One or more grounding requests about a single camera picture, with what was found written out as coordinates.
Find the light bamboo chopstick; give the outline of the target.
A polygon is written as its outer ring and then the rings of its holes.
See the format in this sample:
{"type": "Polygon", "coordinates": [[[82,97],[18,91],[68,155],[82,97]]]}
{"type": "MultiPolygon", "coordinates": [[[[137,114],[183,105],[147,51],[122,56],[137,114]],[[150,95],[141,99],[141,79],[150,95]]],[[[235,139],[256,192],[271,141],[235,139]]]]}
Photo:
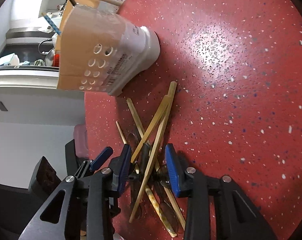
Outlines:
{"type": "Polygon", "coordinates": [[[143,181],[142,181],[142,184],[141,184],[141,187],[140,187],[140,190],[139,190],[139,194],[137,196],[137,199],[135,201],[133,210],[132,210],[131,215],[130,215],[130,219],[129,219],[130,223],[132,223],[133,220],[134,220],[134,218],[135,218],[135,214],[136,214],[136,211],[137,211],[137,209],[139,207],[140,201],[141,201],[141,199],[143,197],[144,189],[145,189],[145,186],[146,186],[146,184],[148,182],[148,178],[150,176],[150,172],[152,171],[152,168],[154,166],[155,153],[158,150],[158,145],[159,145],[159,142],[160,142],[161,131],[162,131],[162,129],[159,128],[158,129],[158,133],[156,135],[156,139],[155,139],[154,145],[153,145],[152,150],[151,150],[151,154],[149,156],[149,160],[148,160],[148,163],[147,163],[146,170],[144,172],[144,177],[143,177],[143,181]]]}

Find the thin short bamboo chopstick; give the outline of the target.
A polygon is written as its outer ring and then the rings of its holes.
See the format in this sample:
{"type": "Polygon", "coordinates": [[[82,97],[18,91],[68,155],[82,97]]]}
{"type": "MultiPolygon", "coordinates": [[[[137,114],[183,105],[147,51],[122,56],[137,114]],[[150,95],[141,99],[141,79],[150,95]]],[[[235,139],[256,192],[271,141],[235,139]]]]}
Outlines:
{"type": "Polygon", "coordinates": [[[118,121],[116,121],[116,126],[117,126],[118,132],[120,134],[120,137],[121,137],[123,143],[126,144],[127,143],[126,137],[124,136],[124,133],[123,133],[118,121]]]}

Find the pink plastic stool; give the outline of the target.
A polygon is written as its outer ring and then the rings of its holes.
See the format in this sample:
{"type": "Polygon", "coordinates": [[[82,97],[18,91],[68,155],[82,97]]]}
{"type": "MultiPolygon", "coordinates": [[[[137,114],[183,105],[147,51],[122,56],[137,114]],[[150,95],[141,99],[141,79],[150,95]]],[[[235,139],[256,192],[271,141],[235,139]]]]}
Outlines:
{"type": "Polygon", "coordinates": [[[76,156],[79,158],[88,158],[88,133],[85,124],[75,126],[73,131],[73,138],[75,140],[76,156]]]}

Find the dark transparent plastic spoon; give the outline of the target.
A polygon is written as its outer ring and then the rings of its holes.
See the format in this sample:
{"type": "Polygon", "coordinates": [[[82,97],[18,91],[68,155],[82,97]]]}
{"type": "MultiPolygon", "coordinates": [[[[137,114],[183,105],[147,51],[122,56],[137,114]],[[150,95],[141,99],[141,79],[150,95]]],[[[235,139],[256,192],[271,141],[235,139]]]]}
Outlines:
{"type": "Polygon", "coordinates": [[[165,189],[169,189],[169,175],[166,165],[162,165],[156,172],[155,190],[159,198],[160,215],[164,216],[170,224],[170,231],[172,233],[178,232],[178,220],[175,215],[175,211],[168,199],[165,189]]]}

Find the patterned bamboo chopstick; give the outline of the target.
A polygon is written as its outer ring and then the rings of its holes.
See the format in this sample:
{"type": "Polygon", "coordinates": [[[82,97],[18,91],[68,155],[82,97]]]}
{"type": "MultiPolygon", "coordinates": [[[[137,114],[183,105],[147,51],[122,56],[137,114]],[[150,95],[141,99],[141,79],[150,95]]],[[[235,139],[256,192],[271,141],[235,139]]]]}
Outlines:
{"type": "MultiPolygon", "coordinates": [[[[133,209],[135,201],[137,199],[137,195],[139,194],[139,190],[140,190],[142,179],[144,176],[144,171],[146,170],[146,166],[147,166],[146,164],[137,163],[134,166],[134,170],[133,170],[132,174],[130,175],[130,209],[131,210],[133,209]]],[[[169,234],[172,237],[176,237],[177,233],[172,233],[170,231],[170,229],[169,229],[170,224],[167,221],[167,219],[164,216],[160,215],[161,210],[159,208],[159,198],[157,200],[157,198],[154,196],[152,190],[148,186],[146,186],[146,194],[152,204],[152,207],[155,209],[155,212],[157,213],[157,215],[160,218],[164,227],[167,229],[167,231],[169,232],[169,234]]]]}

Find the bamboo chopstick long diagonal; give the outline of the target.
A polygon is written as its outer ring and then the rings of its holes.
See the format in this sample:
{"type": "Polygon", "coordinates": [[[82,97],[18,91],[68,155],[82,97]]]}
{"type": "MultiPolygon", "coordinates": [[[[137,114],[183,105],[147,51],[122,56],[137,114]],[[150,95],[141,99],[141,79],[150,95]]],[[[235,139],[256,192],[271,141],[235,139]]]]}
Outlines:
{"type": "MultiPolygon", "coordinates": [[[[132,102],[132,100],[130,98],[127,99],[127,104],[128,104],[128,107],[131,111],[131,114],[133,116],[133,120],[136,124],[136,127],[140,133],[140,136],[143,137],[144,136],[144,133],[145,133],[145,130],[144,130],[144,127],[142,125],[142,122],[140,120],[140,117],[135,109],[135,106],[132,102]]],[[[185,226],[186,226],[186,220],[184,218],[184,216],[182,215],[182,212],[180,210],[180,207],[178,205],[178,203],[176,202],[176,199],[172,193],[172,191],[168,188],[168,187],[165,187],[163,186],[163,189],[165,191],[165,194],[167,195],[169,201],[170,201],[170,204],[172,206],[172,209],[174,210],[174,213],[177,217],[177,219],[179,220],[181,226],[182,226],[182,229],[185,230],[185,226]]]]}

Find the bamboo chopstick upper crossing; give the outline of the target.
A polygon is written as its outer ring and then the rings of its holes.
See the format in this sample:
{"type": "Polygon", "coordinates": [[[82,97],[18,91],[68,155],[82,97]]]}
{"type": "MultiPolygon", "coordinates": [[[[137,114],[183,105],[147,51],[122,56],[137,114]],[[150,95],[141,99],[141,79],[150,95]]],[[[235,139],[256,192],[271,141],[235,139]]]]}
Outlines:
{"type": "Polygon", "coordinates": [[[169,105],[169,100],[171,99],[171,96],[173,92],[175,91],[177,86],[177,83],[175,81],[171,81],[170,86],[169,86],[169,91],[168,94],[165,95],[159,104],[159,107],[154,114],[146,132],[144,133],[142,139],[140,140],[137,148],[135,149],[135,152],[133,153],[131,157],[131,163],[134,163],[138,157],[138,154],[140,150],[142,149],[143,144],[149,139],[150,134],[152,133],[152,130],[156,127],[156,125],[159,123],[161,118],[164,116],[165,110],[168,108],[169,105]]]}

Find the beige plastic utensil holder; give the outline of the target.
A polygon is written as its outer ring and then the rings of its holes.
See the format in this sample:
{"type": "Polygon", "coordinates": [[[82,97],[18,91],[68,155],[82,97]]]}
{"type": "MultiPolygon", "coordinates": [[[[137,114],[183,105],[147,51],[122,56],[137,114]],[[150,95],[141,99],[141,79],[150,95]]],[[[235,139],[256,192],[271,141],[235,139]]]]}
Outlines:
{"type": "Polygon", "coordinates": [[[133,77],[155,63],[159,54],[154,31],[118,14],[76,5],[60,37],[57,87],[119,96],[133,77]]]}

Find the red plastic basket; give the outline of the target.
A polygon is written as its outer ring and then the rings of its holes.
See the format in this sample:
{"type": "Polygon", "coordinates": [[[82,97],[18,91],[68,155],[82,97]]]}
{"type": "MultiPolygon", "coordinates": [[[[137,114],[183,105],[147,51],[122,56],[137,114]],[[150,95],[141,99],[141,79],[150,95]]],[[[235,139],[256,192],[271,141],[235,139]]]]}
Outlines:
{"type": "Polygon", "coordinates": [[[59,54],[54,55],[53,64],[52,64],[53,67],[59,67],[59,58],[60,58],[59,54]]]}

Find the metal bowl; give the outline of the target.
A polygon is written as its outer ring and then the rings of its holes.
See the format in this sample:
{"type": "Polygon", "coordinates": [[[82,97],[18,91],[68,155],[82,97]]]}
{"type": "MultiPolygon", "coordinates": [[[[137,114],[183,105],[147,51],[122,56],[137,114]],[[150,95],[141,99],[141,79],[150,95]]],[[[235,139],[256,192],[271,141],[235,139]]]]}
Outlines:
{"type": "Polygon", "coordinates": [[[45,66],[52,67],[54,63],[55,49],[52,48],[50,51],[45,53],[45,66]]]}

